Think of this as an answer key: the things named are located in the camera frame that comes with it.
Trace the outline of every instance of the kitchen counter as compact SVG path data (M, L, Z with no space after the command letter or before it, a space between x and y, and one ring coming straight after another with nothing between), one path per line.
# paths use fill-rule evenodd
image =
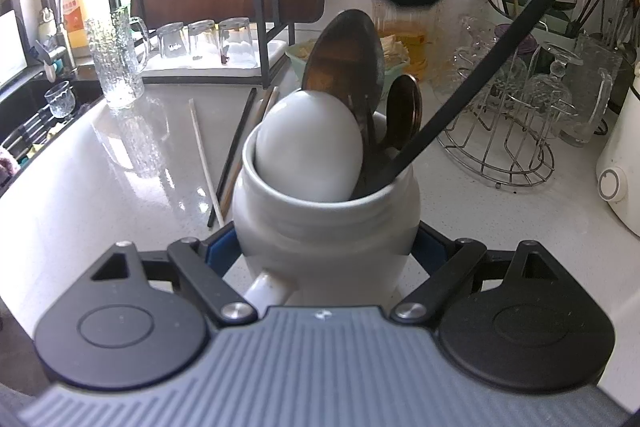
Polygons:
M288 92L295 75L280 75ZM129 239L158 250L208 237L210 200L191 126L194 98L216 183L250 87L146 86L118 116L99 102L53 142L0 199L0 297L33 335L47 307L110 245ZM425 121L436 107L423 86ZM606 137L583 149L554 140L556 172L535 188L495 188L432 144L414 163L422 219L445 235L513 250L540 241L612 318L616 349L601 386L640 406L640 239L597 194L594 165ZM413 260L399 290L426 277ZM249 284L240 259L226 279Z

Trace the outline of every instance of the jar handle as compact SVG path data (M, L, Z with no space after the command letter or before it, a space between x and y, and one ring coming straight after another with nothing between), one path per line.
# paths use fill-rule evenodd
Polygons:
M140 31L142 32L142 41L145 45L145 49L142 54L142 61L138 63L138 70L136 74L142 73L142 70L145 69L146 63L149 61L149 54L151 53L151 41L149 40L149 32L146 30L146 24L140 17L129 17L129 25L133 26L137 24L140 26Z
M269 306L283 305L295 290L295 285L290 281L263 270L246 291L244 298L254 306L259 317L264 317Z

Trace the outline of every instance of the white appliance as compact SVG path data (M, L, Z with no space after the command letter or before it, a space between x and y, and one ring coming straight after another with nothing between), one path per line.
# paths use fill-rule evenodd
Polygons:
M598 192L636 235L640 235L640 60L618 121L596 163Z

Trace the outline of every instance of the sink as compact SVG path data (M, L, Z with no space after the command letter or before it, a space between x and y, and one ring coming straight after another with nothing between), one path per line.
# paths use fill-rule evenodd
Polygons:
M102 96L97 80L78 79L71 81L76 96L76 109L83 103L95 102ZM37 111L47 105L44 94L51 83L41 73L0 93L0 142L3 142L20 124L29 120Z

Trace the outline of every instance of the drinking glass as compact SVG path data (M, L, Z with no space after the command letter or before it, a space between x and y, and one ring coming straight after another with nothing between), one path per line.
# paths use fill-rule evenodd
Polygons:
M247 17L227 19L219 24L220 61L227 66L255 68L254 42Z
M140 26L143 36L141 62L138 61L131 33L133 24ZM126 107L139 99L145 90L140 73L146 66L150 51L144 21L140 17L129 17L127 7L122 7L109 16L87 19L84 28L95 72L109 107Z
M189 55L189 43L184 38L184 24L172 22L160 26L156 33L162 58L179 58Z
M187 26L189 49L193 60L218 53L218 32L214 21L198 21Z
M579 68L580 84L576 84L574 101L576 114L569 117L562 126L560 137L575 147L582 147L589 142L600 124L613 87L613 79L605 68L590 71Z
M76 97L71 91L68 80L53 86L44 94L51 114L56 118L65 118L76 107Z

